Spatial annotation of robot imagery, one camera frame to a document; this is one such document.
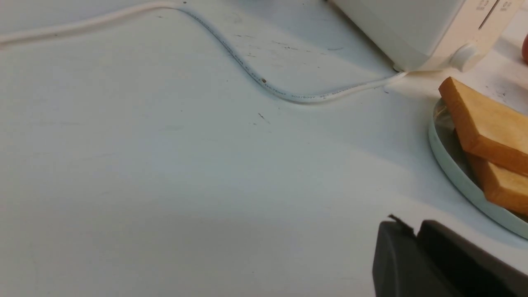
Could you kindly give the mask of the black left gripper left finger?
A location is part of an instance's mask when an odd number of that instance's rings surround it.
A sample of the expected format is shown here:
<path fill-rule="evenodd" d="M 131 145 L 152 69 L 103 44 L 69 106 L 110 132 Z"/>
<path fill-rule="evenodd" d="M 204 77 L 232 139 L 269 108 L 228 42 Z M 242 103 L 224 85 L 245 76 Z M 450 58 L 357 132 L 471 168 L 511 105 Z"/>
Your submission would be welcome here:
<path fill-rule="evenodd" d="M 457 297 L 417 243 L 414 229 L 393 214 L 377 232 L 372 279 L 377 297 Z"/>

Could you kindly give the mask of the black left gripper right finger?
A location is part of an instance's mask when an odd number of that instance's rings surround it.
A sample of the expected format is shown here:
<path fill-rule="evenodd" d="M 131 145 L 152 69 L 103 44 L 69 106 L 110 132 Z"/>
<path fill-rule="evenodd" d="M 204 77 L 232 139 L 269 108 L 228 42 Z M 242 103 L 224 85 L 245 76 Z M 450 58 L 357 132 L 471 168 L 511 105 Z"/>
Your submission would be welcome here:
<path fill-rule="evenodd" d="M 448 227 L 422 222 L 417 241 L 437 272 L 463 297 L 526 297 L 527 274 Z"/>

